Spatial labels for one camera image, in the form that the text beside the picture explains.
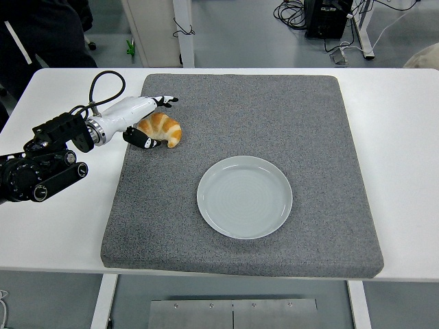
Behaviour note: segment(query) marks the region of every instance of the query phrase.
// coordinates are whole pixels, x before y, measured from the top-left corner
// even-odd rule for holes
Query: black jacket
[[[40,0],[0,0],[0,20],[17,21],[35,12]]]
[[[81,19],[82,29],[88,31],[93,22],[88,0],[67,0]],[[41,0],[0,0],[0,21],[22,21],[37,11]]]

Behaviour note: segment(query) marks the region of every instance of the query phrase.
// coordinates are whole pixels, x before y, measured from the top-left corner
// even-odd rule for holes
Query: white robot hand
[[[108,143],[116,132],[125,132],[128,127],[138,123],[151,114],[157,106],[170,108],[172,96],[126,97],[99,115],[86,120],[87,128],[95,145]]]

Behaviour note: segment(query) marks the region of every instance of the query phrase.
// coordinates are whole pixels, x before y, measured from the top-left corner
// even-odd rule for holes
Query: gray foam pad
[[[142,95],[183,135],[168,149],[129,146],[102,241],[106,267],[247,276],[371,278],[383,267],[337,80],[306,75],[149,75]],[[211,228],[196,193],[238,155],[277,166],[293,190],[287,221],[237,240]]]

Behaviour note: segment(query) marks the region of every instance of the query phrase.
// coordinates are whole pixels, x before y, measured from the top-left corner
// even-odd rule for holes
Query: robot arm
[[[63,113],[33,129],[35,136],[24,146],[24,152],[0,156],[0,204],[5,201],[42,202],[64,190],[88,173],[83,162],[67,149],[66,142],[83,152],[94,145],[108,143],[116,132],[142,148],[159,145],[132,126],[151,114],[157,106],[171,107],[175,97],[126,97],[102,114],[84,119],[80,113]]]
[[[171,101],[178,101],[178,99],[171,96],[126,97],[122,99],[102,114],[95,114],[86,120],[93,143],[96,146],[108,143],[116,132],[127,131],[129,127],[151,114],[157,106],[170,108],[171,104],[169,102]]]

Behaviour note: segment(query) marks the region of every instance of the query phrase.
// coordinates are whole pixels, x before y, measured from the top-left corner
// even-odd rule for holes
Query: plate
[[[221,160],[203,175],[197,203],[204,220],[235,239],[257,239],[288,218],[293,193],[288,179],[272,163],[254,156]]]

